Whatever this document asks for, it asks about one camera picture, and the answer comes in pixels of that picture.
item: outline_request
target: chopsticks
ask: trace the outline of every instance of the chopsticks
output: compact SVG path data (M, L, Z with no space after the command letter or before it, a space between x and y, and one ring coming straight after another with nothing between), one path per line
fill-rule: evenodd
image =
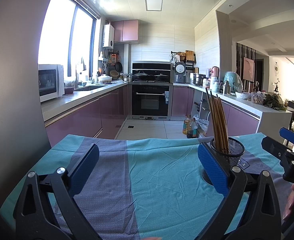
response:
M210 91L210 96L206 88L209 110L215 138L215 148L219 152L229 153L228 132L225 114L222 103L218 95L214 97Z

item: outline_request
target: microwave oven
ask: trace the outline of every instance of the microwave oven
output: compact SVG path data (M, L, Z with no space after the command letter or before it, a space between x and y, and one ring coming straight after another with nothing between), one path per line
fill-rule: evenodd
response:
M40 101L61 97L64 94L64 68L62 65L38 65Z

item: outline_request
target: blue gripper pad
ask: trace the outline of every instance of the blue gripper pad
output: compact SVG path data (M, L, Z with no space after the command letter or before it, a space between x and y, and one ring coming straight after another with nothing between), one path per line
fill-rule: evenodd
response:
M203 143L198 146L198 158L215 187L215 190L226 197L229 192L228 176Z
M282 127L279 131L279 134L282 138L285 138L286 140L294 144L294 132Z
M92 144L90 149L84 153L74 167L68 171L68 192L71 197L74 197L74 195L77 195L82 191L86 181L98 162L98 159L99 148L97 145Z

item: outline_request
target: white countertop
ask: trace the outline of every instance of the white countertop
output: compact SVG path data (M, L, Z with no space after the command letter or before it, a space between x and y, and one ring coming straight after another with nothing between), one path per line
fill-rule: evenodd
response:
M191 84L179 84L179 83L174 83L174 86L181 86L181 87L190 87L202 92L206 92L206 90L202 87L191 85ZM251 101L244 100L244 99L238 99L236 96L231 96L231 95L223 95L221 93L212 93L214 96L218 95L221 100L226 101L228 103L231 103L239 108L242 108L256 116L261 117L263 113L275 113L275 114L284 114L284 113L290 113L287 110L275 110L269 107L261 106L252 103Z
M115 82L114 84L107 85L102 88L94 89L91 91L74 91L71 95L62 96L59 98L51 99L41 103L41 110L43 112L44 121L47 121L56 115L59 115L79 104L88 100L99 97L112 90L127 85L128 82Z

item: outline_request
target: doorway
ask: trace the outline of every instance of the doorway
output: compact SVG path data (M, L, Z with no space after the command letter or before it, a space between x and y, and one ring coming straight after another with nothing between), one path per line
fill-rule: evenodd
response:
M256 78L255 81L258 81L259 91L262 90L262 81L264 78L264 60L256 59Z

